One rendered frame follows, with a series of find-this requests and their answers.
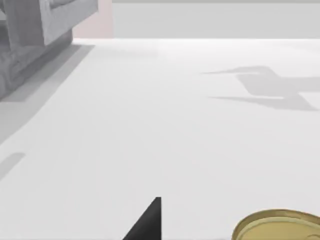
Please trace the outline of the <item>gold-topped can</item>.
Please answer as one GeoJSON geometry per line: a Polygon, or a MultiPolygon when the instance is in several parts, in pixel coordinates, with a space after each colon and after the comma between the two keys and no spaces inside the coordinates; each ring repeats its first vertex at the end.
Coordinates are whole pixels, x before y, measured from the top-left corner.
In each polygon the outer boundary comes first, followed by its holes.
{"type": "Polygon", "coordinates": [[[320,240],[320,216],[290,209],[267,209],[243,218],[231,240],[320,240]]]}

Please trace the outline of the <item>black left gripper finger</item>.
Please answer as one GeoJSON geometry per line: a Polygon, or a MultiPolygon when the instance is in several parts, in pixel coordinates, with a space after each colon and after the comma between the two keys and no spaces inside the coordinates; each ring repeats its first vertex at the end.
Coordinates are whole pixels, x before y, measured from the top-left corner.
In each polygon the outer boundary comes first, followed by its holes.
{"type": "Polygon", "coordinates": [[[122,240],[162,240],[162,198],[157,196],[122,240]]]}

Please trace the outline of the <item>grey cabinet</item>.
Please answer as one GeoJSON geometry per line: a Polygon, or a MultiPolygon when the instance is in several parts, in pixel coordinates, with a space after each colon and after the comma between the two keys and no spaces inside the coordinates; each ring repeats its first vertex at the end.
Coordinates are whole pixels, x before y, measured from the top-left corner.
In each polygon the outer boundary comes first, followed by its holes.
{"type": "Polygon", "coordinates": [[[0,99],[67,48],[98,0],[0,0],[0,99]]]}

